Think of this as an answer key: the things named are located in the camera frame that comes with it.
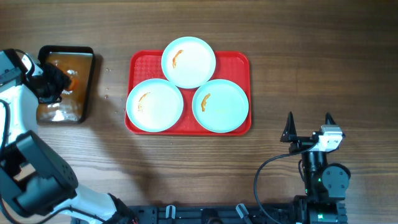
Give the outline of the orange green sponge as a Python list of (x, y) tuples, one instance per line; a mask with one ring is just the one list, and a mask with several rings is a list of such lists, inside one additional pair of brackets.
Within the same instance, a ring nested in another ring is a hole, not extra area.
[(65, 73), (65, 84), (64, 90), (73, 91), (77, 88), (79, 83), (78, 74), (77, 73)]

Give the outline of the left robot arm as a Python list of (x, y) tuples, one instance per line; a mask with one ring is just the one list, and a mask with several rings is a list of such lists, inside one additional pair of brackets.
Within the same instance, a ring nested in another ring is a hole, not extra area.
[(70, 165), (37, 134), (40, 104), (62, 101), (78, 81), (52, 63), (35, 63), (19, 49), (1, 51), (1, 211), (11, 222), (19, 216), (58, 214), (72, 223), (137, 223), (120, 199), (78, 183)]

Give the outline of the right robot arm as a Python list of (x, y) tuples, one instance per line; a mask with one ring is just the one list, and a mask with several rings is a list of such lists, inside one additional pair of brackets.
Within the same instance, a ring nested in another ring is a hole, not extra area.
[(310, 137), (298, 136), (292, 113), (282, 133), (281, 142), (290, 143), (289, 152), (301, 155), (301, 174), (305, 195), (296, 195), (289, 205), (290, 223), (348, 222), (345, 204), (351, 172), (339, 163), (328, 163), (327, 155), (336, 151), (345, 134), (330, 113), (325, 124)]

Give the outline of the light blue plate top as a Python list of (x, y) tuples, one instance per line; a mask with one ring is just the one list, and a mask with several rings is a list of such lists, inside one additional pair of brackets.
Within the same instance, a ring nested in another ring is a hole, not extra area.
[(166, 46), (160, 64), (163, 74), (172, 84), (194, 89), (211, 79), (216, 68), (216, 57), (204, 40), (180, 37)]

